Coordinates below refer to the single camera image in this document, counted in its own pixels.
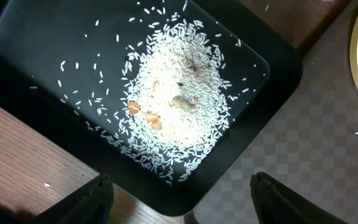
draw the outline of black tray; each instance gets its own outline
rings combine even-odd
[[[148,1],[147,4],[144,1],[141,6],[136,2],[10,1],[0,18],[3,71],[0,106],[97,171],[110,174],[117,185],[156,211],[179,216],[194,208],[293,93],[301,78],[300,59],[293,48],[240,2],[196,2],[213,17],[190,1],[184,13],[181,11],[184,1]],[[84,123],[84,120],[94,122],[114,134],[117,124],[110,125],[114,127],[111,129],[105,120],[92,116],[91,112],[95,112],[84,106],[84,99],[95,89],[99,90],[97,97],[105,98],[106,88],[110,88],[109,102],[104,104],[110,110],[121,110],[118,99],[124,96],[125,83],[117,80],[128,53],[125,46],[144,41],[145,35],[150,33],[147,24],[159,20],[164,25],[165,19],[157,12],[146,16],[143,11],[145,7],[162,8],[163,5],[167,9],[166,16],[177,11],[181,19],[204,22],[203,32],[226,56],[227,65],[221,76],[234,84],[226,95],[251,89],[235,103],[228,101],[236,122],[189,179],[172,186],[121,155],[119,150],[89,132]],[[132,16],[137,18],[136,22],[128,23]],[[96,20],[100,20],[99,26],[94,25]],[[117,33],[119,43],[115,41]],[[217,33],[223,36],[214,38]],[[235,46],[237,37],[243,41],[241,48]],[[67,61],[64,77],[60,71],[62,60]],[[75,62],[80,63],[79,70],[75,69]],[[99,69],[93,70],[95,62],[105,76],[102,84],[98,83]],[[247,77],[247,85],[241,82],[243,77]],[[58,79],[67,86],[66,91],[58,87]],[[29,89],[34,85],[39,88]],[[76,100],[69,98],[71,103],[67,105],[59,102],[64,93],[75,89],[85,94],[75,96],[83,100],[81,114],[84,117],[73,114]]]

